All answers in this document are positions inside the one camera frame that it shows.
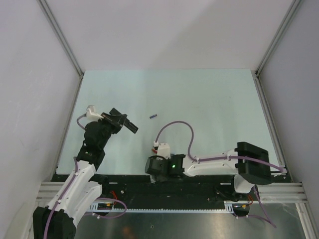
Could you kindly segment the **black remote control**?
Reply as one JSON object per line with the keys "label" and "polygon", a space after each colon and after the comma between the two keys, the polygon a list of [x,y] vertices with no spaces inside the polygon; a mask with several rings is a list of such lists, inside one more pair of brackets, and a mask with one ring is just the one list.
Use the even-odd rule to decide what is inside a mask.
{"label": "black remote control", "polygon": [[137,133],[137,131],[138,131],[138,127],[135,125],[135,124],[133,124],[131,121],[129,121],[128,119],[127,120],[125,120],[125,122],[124,122],[124,126],[128,129],[128,130],[130,130],[132,133]]}

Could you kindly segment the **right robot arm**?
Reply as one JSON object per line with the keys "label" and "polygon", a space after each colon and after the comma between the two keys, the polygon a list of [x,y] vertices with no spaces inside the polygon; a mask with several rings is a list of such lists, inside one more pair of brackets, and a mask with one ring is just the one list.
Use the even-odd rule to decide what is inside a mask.
{"label": "right robot arm", "polygon": [[192,160],[187,154],[171,154],[167,143],[160,143],[156,154],[150,156],[145,173],[154,181],[169,181],[195,176],[233,177],[230,195],[243,199],[255,185],[272,183],[268,151],[247,142],[238,142],[235,149],[225,151],[205,161]]}

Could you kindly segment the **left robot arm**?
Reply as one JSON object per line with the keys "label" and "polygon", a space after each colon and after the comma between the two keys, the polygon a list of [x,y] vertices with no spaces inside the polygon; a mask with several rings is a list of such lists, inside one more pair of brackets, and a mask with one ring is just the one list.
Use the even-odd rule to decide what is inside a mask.
{"label": "left robot arm", "polygon": [[96,174],[104,157],[104,148],[122,127],[136,133],[138,128],[126,114],[113,108],[109,113],[98,114],[94,106],[88,106],[83,115],[89,120],[84,129],[84,140],[74,158],[74,169],[60,190],[44,206],[38,206],[32,215],[33,234],[36,239],[72,239],[77,226],[96,199],[109,196],[110,186],[96,182]]}

